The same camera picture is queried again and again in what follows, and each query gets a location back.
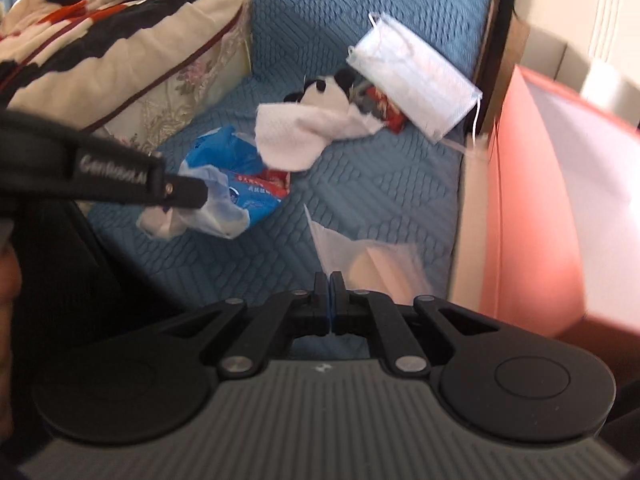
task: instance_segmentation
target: blue quilted fabric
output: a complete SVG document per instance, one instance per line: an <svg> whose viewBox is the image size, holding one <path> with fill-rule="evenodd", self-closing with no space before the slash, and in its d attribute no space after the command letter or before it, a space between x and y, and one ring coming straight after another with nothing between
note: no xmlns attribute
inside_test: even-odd
<svg viewBox="0 0 640 480"><path fill-rule="evenodd" d="M489 0L254 0L253 5L254 76L161 147L170 170L177 171L197 136L222 124L251 132L260 102L279 102L300 89L305 75L342 66L348 46L369 28L368 12L395 17L471 77ZM461 127L451 136L462 140ZM196 232L170 242L150 240L135 226L139 207L96 205L89 220L107 248L185 308L231 296L259 304L279 290L310 288L321 267L303 204L314 220L348 237L418 244L428 280L437 295L446 296L459 173L457 152L433 146L410 126L399 136L382 131L332 144L309 171L293 176L282 206L236 240ZM327 341L323 344L341 356L358 350L353 341ZM301 352L320 351L308 348Z"/></svg>

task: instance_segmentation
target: face mask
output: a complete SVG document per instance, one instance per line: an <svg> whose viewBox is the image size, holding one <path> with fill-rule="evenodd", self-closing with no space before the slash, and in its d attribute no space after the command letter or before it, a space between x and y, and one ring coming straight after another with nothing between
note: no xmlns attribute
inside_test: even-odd
<svg viewBox="0 0 640 480"><path fill-rule="evenodd" d="M350 49L347 63L437 142L479 103L482 92L392 17L369 19L373 29Z"/></svg>

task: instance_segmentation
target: pink box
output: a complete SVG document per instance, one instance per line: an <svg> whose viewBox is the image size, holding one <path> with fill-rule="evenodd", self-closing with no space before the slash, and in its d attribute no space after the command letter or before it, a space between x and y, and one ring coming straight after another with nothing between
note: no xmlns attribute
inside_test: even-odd
<svg viewBox="0 0 640 480"><path fill-rule="evenodd" d="M640 375L640 137L522 67L489 146L482 313Z"/></svg>

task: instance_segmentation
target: panda head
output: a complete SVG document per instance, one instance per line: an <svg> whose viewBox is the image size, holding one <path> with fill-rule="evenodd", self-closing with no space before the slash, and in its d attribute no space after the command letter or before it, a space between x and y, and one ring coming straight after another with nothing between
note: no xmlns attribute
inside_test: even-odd
<svg viewBox="0 0 640 480"><path fill-rule="evenodd" d="M284 102L300 103L346 113L355 79L353 70L343 68L338 70L334 76L306 80L304 90L287 95Z"/></svg>

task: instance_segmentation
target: striped blanket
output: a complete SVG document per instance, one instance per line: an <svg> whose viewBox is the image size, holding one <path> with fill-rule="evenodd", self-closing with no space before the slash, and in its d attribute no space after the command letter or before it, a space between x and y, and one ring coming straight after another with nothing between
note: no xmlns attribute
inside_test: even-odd
<svg viewBox="0 0 640 480"><path fill-rule="evenodd" d="M88 132L215 45L246 0L19 0L0 104Z"/></svg>

